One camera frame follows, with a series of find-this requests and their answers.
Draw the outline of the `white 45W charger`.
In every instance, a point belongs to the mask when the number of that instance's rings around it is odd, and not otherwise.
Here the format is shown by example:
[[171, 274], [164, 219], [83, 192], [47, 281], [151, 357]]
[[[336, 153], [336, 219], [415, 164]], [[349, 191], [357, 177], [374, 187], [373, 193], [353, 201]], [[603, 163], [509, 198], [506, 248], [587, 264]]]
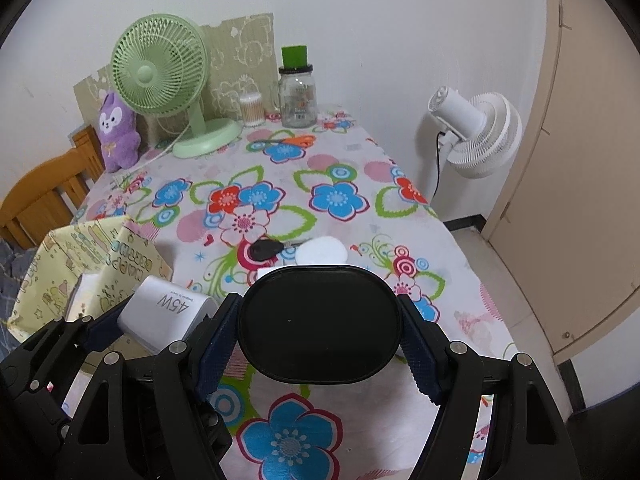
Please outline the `white 45W charger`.
[[129, 298], [117, 324], [145, 350], [157, 354], [177, 340], [186, 340], [219, 306], [211, 296], [150, 275]]

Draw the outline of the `white square charger cube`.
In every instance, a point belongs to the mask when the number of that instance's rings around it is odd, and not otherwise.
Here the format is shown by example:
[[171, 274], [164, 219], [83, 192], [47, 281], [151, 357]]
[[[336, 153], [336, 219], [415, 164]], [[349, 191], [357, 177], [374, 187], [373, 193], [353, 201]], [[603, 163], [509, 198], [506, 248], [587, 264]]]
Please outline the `white square charger cube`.
[[260, 280], [261, 278], [264, 278], [266, 275], [268, 275], [271, 272], [279, 271], [283, 269], [288, 269], [288, 266], [267, 266], [266, 268], [259, 268], [256, 271], [256, 278]]

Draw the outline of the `black car key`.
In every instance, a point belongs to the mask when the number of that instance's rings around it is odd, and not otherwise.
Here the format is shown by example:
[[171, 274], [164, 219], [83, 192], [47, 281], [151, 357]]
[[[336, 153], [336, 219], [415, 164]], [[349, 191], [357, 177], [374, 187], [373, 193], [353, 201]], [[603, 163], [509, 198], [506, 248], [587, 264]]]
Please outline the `black car key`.
[[289, 240], [281, 242], [274, 238], [262, 238], [248, 246], [248, 254], [250, 258], [257, 262], [263, 262], [277, 257], [285, 249], [298, 247], [308, 242], [308, 240]]

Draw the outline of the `black oval case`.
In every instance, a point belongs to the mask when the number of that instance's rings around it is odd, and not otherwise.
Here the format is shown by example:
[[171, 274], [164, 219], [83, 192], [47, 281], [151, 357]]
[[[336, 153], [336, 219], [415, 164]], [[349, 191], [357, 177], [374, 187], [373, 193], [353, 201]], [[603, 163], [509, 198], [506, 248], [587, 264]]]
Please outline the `black oval case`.
[[238, 341], [259, 373], [287, 384], [350, 385], [390, 362], [401, 335], [396, 296], [358, 266], [289, 266], [250, 286]]

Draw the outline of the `white oval earbud case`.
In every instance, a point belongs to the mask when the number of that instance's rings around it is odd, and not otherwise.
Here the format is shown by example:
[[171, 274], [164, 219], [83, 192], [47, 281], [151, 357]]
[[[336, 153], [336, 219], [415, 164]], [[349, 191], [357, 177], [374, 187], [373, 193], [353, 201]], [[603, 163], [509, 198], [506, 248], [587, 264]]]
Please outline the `white oval earbud case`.
[[348, 252], [344, 244], [333, 236], [320, 236], [299, 245], [295, 252], [298, 266], [339, 266], [345, 264]]

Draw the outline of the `yellow cartoon fabric box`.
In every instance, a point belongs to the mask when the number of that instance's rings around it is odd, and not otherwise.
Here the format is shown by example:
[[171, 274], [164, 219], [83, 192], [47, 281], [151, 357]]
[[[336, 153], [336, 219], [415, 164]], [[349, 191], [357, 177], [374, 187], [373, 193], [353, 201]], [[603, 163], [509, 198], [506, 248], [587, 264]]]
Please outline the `yellow cartoon fabric box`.
[[55, 318], [98, 318], [150, 275], [169, 280], [172, 269], [142, 225], [128, 216], [52, 230], [22, 281], [9, 332], [23, 342]]

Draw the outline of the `blue plaid bedding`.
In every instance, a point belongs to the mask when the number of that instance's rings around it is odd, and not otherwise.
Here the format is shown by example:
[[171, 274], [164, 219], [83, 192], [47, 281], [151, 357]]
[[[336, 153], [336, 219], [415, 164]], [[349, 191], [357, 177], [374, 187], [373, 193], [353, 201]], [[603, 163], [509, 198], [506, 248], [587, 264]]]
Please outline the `blue plaid bedding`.
[[0, 360], [3, 361], [20, 343], [8, 330], [14, 304], [23, 278], [35, 257], [36, 248], [13, 248], [6, 240], [0, 245]]

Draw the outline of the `wooden bed headboard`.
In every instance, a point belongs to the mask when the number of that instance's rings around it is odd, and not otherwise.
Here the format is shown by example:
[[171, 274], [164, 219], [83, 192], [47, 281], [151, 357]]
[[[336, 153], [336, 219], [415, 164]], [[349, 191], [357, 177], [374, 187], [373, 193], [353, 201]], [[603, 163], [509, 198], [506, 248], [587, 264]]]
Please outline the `wooden bed headboard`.
[[37, 247], [46, 235], [74, 218], [89, 193], [88, 183], [104, 173], [96, 130], [72, 135], [73, 147], [30, 170], [1, 204], [1, 238], [14, 248]]

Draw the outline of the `purple plush toy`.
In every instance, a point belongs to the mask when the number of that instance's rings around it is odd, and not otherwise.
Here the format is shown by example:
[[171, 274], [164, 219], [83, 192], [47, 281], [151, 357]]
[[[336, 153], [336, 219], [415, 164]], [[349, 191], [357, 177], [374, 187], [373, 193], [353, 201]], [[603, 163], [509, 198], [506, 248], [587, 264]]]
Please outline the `purple plush toy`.
[[100, 108], [98, 138], [104, 167], [110, 174], [132, 168], [139, 160], [141, 136], [136, 114], [115, 91], [107, 92]]

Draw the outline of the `beige door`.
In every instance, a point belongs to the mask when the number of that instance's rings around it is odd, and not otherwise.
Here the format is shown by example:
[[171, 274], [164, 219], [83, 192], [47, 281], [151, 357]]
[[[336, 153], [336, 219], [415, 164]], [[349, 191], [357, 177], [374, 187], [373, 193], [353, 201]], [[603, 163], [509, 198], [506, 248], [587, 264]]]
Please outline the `beige door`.
[[549, 6], [549, 99], [489, 240], [564, 362], [639, 305], [639, 53], [605, 0]]

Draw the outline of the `cotton swab container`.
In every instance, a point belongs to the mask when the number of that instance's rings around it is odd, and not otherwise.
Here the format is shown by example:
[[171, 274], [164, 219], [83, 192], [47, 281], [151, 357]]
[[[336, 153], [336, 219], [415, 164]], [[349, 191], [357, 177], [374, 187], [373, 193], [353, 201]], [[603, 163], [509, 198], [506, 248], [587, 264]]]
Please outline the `cotton swab container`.
[[257, 127], [265, 121], [265, 107], [260, 92], [242, 94], [239, 103], [245, 127]]

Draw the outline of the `green desk fan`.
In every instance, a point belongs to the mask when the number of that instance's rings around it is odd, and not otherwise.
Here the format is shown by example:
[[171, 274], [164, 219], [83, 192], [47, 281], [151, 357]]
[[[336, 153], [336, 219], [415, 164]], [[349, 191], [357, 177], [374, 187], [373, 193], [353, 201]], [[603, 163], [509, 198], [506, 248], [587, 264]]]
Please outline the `green desk fan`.
[[139, 115], [162, 118], [186, 113], [188, 125], [171, 151], [178, 158], [194, 158], [224, 148], [242, 131], [233, 119], [204, 117], [201, 95], [209, 63], [200, 26], [174, 14], [150, 14], [129, 25], [116, 41], [110, 81]]

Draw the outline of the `white standing fan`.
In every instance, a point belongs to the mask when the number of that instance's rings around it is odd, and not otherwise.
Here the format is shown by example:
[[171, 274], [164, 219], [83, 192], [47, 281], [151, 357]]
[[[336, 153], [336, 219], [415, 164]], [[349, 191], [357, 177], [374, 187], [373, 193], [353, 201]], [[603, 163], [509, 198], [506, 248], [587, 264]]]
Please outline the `white standing fan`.
[[428, 101], [427, 110], [439, 124], [428, 177], [429, 200], [436, 195], [446, 166], [465, 179], [483, 179], [511, 162], [520, 148], [521, 115], [498, 92], [468, 100], [457, 90], [441, 86]]

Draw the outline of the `glass jar mug green lid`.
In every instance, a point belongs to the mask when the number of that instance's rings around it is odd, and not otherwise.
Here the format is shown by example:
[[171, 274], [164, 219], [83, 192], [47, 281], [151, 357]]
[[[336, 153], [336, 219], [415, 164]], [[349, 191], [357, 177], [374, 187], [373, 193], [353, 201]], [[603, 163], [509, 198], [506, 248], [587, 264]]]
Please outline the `glass jar mug green lid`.
[[282, 64], [273, 98], [285, 128], [310, 128], [318, 116], [314, 68], [308, 62], [307, 47], [303, 44], [281, 49]]

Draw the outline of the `orange handled scissors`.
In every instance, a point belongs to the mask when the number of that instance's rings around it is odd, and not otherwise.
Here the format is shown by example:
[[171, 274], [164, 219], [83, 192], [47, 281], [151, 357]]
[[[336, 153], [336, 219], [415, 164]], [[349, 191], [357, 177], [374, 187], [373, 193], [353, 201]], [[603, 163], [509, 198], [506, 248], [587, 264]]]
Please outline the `orange handled scissors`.
[[314, 145], [315, 140], [316, 137], [312, 134], [304, 134], [303, 136], [290, 136], [286, 139], [270, 139], [268, 140], [268, 143], [294, 145], [306, 150], [306, 148], [311, 148]]

